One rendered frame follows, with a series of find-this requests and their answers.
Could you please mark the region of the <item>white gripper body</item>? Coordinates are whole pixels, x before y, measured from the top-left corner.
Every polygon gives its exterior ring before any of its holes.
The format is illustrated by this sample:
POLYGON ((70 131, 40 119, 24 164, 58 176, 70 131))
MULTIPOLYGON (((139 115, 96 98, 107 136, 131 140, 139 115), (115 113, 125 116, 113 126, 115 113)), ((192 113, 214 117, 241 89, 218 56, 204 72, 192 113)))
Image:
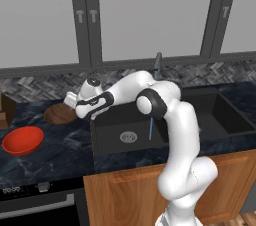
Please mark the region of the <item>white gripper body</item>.
POLYGON ((66 93, 64 103, 70 108, 75 108, 77 104, 77 95, 71 91, 66 93))

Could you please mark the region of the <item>brown wooden bowl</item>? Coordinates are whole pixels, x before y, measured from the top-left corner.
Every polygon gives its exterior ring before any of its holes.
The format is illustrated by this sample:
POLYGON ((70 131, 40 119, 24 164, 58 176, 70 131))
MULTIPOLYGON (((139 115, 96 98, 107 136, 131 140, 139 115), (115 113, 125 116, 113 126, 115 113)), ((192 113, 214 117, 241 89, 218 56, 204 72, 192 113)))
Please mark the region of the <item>brown wooden bowl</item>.
POLYGON ((74 109, 64 103, 58 103, 45 110, 44 119, 49 124, 63 126, 73 123, 77 119, 77 115, 74 109))

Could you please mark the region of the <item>black double sink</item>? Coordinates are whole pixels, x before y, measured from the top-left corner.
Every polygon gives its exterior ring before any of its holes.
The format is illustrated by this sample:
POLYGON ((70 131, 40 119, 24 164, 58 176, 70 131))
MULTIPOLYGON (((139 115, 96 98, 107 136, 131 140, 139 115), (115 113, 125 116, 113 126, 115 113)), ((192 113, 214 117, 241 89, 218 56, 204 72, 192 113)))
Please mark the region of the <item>black double sink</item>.
MULTIPOLYGON (((195 109, 201 141, 256 133, 256 125, 216 88, 183 89, 181 99, 195 109)), ((148 138, 149 125, 150 117, 141 114, 135 102, 111 107, 91 122, 93 153, 168 146, 166 121, 154 119, 152 140, 148 138)))

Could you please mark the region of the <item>red bowl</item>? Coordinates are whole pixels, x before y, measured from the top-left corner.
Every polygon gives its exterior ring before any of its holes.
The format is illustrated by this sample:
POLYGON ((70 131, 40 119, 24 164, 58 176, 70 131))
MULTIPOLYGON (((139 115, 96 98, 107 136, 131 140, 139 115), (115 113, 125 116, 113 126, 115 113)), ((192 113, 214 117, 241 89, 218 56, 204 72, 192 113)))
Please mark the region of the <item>red bowl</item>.
POLYGON ((12 130, 3 141, 2 148, 13 156, 25 156, 39 148, 44 132, 36 126, 24 126, 12 130))

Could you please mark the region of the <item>brown wooden block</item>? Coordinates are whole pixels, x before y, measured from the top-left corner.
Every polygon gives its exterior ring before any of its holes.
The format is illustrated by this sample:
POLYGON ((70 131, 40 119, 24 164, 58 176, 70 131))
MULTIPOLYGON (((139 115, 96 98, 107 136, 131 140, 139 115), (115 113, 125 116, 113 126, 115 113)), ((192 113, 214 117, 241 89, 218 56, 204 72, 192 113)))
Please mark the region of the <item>brown wooden block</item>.
POLYGON ((8 129, 16 112, 17 103, 0 93, 0 130, 8 129))

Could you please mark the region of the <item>blue water stream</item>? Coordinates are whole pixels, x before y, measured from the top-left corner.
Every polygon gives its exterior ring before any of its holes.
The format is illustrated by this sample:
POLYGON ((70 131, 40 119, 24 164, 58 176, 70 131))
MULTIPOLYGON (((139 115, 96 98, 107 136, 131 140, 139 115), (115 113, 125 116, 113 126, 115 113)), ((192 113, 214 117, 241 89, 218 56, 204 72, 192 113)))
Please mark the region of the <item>blue water stream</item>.
POLYGON ((152 136, 153 136, 153 125, 154 125, 154 119, 153 117, 150 117, 150 125, 149 125, 149 140, 152 140, 152 136))

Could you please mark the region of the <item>dark grey tap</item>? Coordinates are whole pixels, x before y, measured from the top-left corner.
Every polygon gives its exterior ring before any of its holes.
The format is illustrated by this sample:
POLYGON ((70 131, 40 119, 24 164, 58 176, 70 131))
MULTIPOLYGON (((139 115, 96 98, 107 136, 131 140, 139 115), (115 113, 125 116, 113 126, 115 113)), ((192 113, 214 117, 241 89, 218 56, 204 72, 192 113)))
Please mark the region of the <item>dark grey tap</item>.
POLYGON ((162 60, 162 53, 158 52, 156 55, 153 71, 154 71, 154 79, 159 80, 161 75, 161 60, 162 60))

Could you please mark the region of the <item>wooden cupboard door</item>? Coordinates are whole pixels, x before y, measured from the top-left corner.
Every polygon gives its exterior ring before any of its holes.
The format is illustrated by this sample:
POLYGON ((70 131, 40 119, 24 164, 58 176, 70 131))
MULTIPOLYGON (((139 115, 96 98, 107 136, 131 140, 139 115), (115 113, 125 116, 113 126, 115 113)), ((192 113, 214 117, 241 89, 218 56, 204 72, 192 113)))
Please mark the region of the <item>wooden cupboard door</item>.
MULTIPOLYGON (((195 215, 204 226, 226 226, 238 216, 256 181, 256 149, 216 155, 217 179, 199 199, 195 215)), ((154 226, 167 206, 157 190, 162 165, 84 178, 90 226, 154 226)))

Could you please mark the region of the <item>black oven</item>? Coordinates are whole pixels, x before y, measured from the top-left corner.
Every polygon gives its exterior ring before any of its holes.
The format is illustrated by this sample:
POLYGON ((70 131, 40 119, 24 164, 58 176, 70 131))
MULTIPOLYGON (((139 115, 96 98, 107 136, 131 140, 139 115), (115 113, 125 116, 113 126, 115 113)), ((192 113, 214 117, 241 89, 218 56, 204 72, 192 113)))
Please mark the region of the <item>black oven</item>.
POLYGON ((0 188, 0 226, 90 226, 82 178, 0 188))

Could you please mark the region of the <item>dark grey window frame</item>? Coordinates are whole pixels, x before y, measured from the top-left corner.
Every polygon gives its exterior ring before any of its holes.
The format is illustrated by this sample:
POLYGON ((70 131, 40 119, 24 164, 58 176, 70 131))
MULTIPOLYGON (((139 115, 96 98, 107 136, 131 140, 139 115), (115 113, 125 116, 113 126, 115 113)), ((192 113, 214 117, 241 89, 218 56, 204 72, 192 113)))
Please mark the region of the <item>dark grey window frame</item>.
POLYGON ((171 66, 256 60, 256 0, 0 0, 0 78, 149 68, 158 52, 171 66))

